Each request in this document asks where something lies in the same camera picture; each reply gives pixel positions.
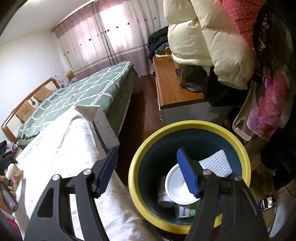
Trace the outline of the white dotted paper cup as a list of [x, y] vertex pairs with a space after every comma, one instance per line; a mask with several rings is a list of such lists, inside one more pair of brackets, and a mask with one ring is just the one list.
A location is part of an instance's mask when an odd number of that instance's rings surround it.
[[14, 189], [17, 190], [23, 177], [23, 170], [19, 169], [17, 164], [10, 164], [6, 171], [6, 177], [8, 180], [12, 180]]

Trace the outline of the white foam net sleeve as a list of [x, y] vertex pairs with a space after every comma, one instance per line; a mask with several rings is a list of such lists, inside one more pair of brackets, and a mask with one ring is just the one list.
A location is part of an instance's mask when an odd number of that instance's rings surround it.
[[217, 151], [199, 163], [203, 169], [210, 170], [218, 177], [226, 178], [233, 172], [224, 150]]

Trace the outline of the white pill bottle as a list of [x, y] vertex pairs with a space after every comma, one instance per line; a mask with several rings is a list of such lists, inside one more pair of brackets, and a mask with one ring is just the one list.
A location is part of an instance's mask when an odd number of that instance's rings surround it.
[[158, 191], [158, 205], [164, 208], [170, 208], [174, 206], [174, 202], [168, 197], [166, 190], [165, 190], [165, 180], [166, 176], [161, 178], [161, 182], [159, 185]]

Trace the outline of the yellow rimmed trash bin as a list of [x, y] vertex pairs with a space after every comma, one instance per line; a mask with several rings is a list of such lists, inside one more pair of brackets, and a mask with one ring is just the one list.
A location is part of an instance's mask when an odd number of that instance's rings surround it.
[[230, 177], [240, 175], [250, 184], [250, 160], [243, 144], [225, 128], [201, 120], [179, 121], [150, 135], [133, 156], [128, 187], [133, 204], [154, 226], [171, 233], [186, 235], [192, 218], [176, 218], [173, 208], [157, 204], [161, 178], [177, 164], [177, 150], [182, 147], [193, 160], [203, 160], [224, 150], [232, 168]]

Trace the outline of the small phone screen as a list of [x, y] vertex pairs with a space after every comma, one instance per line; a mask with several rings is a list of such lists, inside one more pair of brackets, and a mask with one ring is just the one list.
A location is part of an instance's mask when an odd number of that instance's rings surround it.
[[259, 202], [259, 207], [262, 212], [267, 211], [276, 206], [276, 198], [274, 195], [264, 198]]

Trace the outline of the left brown pillow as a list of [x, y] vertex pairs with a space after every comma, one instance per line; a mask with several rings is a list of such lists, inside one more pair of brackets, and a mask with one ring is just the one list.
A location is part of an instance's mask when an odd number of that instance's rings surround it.
[[34, 112], [35, 108], [26, 100], [22, 106], [16, 111], [16, 117], [24, 123]]

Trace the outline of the brown pillow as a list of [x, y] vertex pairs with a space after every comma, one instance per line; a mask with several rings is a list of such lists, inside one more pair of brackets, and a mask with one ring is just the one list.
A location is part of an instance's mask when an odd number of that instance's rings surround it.
[[53, 93], [53, 90], [42, 86], [34, 95], [34, 99], [38, 102], [43, 102], [47, 97], [49, 97]]
[[22, 106], [16, 111], [16, 117], [24, 123], [34, 112], [35, 108], [26, 100]]

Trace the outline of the right brown pillow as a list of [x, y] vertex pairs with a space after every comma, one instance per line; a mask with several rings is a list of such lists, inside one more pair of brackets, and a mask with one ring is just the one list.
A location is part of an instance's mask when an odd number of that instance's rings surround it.
[[34, 95], [34, 99], [38, 102], [43, 102], [47, 97], [49, 97], [53, 93], [53, 90], [42, 86]]

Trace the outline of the green plaid duvet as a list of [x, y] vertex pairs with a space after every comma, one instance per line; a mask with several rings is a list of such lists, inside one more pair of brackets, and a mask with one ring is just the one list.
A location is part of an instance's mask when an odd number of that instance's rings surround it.
[[133, 64], [123, 61], [57, 89], [37, 106], [18, 130], [16, 138], [35, 137], [50, 122], [75, 105], [98, 105], [107, 112], [130, 74], [136, 74]]

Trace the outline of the far bedside table items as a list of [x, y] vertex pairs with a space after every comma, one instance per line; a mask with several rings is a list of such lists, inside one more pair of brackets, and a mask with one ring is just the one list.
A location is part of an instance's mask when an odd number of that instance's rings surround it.
[[68, 85], [72, 84], [73, 82], [77, 81], [74, 72], [72, 70], [68, 71], [66, 73], [66, 78], [60, 78], [58, 75], [54, 75], [53, 79], [59, 84], [59, 85]]

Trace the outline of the pink floral scarf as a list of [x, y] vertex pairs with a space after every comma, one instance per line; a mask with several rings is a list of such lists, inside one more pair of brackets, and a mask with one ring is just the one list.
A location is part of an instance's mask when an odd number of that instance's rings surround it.
[[232, 128], [246, 142], [254, 135], [269, 140], [278, 127], [284, 127], [289, 110], [287, 99], [291, 75], [287, 66], [274, 71], [263, 69], [263, 75], [254, 77], [250, 82], [247, 98]]

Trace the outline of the pink striped curtain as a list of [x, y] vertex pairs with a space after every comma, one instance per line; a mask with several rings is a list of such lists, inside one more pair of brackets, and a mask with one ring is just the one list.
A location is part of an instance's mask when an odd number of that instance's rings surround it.
[[153, 73], [149, 37], [167, 26], [163, 1], [93, 1], [53, 30], [77, 79], [130, 61], [139, 76]]

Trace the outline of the dark clothes pile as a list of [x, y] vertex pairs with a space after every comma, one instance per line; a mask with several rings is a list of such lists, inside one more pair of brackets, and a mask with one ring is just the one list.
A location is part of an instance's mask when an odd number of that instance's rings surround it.
[[156, 32], [152, 33], [149, 38], [146, 46], [148, 48], [149, 54], [148, 59], [152, 60], [157, 49], [162, 45], [168, 42], [168, 26], [165, 26]]

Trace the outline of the cream puffer jacket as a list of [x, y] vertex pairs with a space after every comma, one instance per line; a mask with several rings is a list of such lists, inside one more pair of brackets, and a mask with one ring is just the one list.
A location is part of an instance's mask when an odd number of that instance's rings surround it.
[[164, 1], [168, 43], [178, 64], [213, 67], [218, 81], [246, 90], [254, 54], [219, 1]]

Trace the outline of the wooden bed frame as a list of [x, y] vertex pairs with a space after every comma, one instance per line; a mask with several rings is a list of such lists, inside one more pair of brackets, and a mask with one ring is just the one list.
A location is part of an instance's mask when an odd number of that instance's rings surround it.
[[41, 130], [70, 107], [97, 105], [118, 135], [136, 77], [133, 64], [124, 61], [54, 91], [42, 84], [32, 94], [36, 106], [25, 99], [8, 117], [8, 121], [19, 120], [21, 126], [12, 133], [8, 124], [4, 123], [3, 132], [11, 142], [19, 142], [22, 147], [26, 147]]

